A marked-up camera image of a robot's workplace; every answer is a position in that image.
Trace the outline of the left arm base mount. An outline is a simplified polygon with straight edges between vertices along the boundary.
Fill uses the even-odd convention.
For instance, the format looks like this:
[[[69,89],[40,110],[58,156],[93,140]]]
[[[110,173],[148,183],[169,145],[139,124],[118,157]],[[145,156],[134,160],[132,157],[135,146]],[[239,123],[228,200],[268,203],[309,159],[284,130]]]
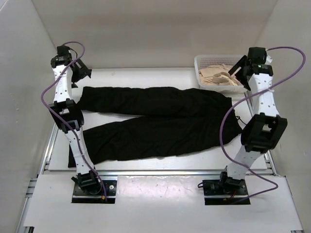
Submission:
[[[114,204],[117,192],[117,179],[98,179],[92,172],[78,174],[71,178],[74,182],[72,203]]]

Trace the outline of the aluminium front rail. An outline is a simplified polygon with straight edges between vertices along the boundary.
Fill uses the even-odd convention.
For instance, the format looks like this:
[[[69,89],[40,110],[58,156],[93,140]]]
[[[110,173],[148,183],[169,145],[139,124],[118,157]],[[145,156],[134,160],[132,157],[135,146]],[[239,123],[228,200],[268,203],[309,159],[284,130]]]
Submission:
[[[99,172],[102,176],[208,176],[220,175],[220,170],[102,170]]]

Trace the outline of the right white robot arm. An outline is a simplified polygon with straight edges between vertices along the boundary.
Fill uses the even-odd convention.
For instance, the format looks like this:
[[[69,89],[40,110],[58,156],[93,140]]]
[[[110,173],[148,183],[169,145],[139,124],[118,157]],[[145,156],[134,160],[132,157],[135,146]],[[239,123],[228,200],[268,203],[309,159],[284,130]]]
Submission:
[[[267,60],[265,48],[250,47],[229,71],[250,91],[254,115],[242,131],[240,150],[221,173],[218,188],[224,194],[238,191],[245,184],[249,168],[276,147],[288,124],[276,108],[271,90],[273,69]]]

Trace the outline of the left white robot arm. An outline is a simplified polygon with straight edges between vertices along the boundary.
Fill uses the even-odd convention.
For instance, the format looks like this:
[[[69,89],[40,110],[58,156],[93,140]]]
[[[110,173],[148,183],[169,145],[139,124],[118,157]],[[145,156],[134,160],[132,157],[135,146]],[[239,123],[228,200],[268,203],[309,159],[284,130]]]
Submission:
[[[72,97],[72,89],[76,83],[91,77],[92,70],[77,57],[72,57],[72,49],[63,44],[57,47],[57,55],[51,59],[52,70],[57,81],[53,103],[49,111],[57,125],[69,141],[69,150],[76,166],[76,176],[72,180],[81,190],[91,194],[99,194],[102,182],[98,178],[84,142],[84,117]]]

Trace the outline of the white plastic basket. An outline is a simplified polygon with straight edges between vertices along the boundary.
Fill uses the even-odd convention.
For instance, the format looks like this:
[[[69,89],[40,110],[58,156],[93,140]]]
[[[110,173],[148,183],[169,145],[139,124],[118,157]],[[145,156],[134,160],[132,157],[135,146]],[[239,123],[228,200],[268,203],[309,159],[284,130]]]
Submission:
[[[244,93],[247,89],[237,80],[236,71],[229,74],[242,55],[197,55],[194,68],[200,89],[219,93]]]

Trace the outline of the black trousers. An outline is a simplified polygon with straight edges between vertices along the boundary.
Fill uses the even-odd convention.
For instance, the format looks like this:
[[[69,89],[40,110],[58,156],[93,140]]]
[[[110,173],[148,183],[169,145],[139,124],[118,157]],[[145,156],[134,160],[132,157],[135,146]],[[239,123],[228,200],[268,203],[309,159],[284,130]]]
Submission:
[[[199,152],[228,144],[242,133],[232,99],[215,91],[86,86],[77,106],[131,116],[83,132],[95,164]]]

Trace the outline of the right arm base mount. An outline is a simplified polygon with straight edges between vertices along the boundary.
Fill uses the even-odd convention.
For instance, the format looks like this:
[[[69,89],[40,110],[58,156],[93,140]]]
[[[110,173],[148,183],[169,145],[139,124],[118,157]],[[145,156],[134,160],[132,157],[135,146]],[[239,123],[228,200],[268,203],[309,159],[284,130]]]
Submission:
[[[205,205],[250,205],[246,185],[238,188],[221,187],[219,180],[202,180],[197,188],[203,190]]]

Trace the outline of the aluminium left rail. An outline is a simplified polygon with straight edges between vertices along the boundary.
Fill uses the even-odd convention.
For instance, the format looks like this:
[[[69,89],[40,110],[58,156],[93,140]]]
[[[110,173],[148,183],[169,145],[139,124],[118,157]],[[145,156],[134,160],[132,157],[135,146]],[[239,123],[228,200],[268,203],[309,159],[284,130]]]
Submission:
[[[54,123],[52,126],[52,130],[46,145],[46,149],[45,152],[43,153],[43,159],[41,162],[41,165],[39,167],[39,171],[38,171],[38,176],[39,175],[43,175],[46,171],[52,171],[52,172],[58,172],[59,170],[52,170],[50,169],[50,164],[51,164],[51,158],[52,158],[52,153],[53,153],[53,149],[55,146],[55,142],[57,139],[57,135],[58,135],[58,127],[57,125]]]

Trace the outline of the beige trousers in basket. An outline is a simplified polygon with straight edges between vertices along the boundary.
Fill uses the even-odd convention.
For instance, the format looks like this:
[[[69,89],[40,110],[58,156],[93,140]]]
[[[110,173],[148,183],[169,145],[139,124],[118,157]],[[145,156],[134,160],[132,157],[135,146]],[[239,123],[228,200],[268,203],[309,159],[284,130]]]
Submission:
[[[202,85],[241,86],[235,74],[229,75],[228,71],[233,66],[211,65],[198,71]]]

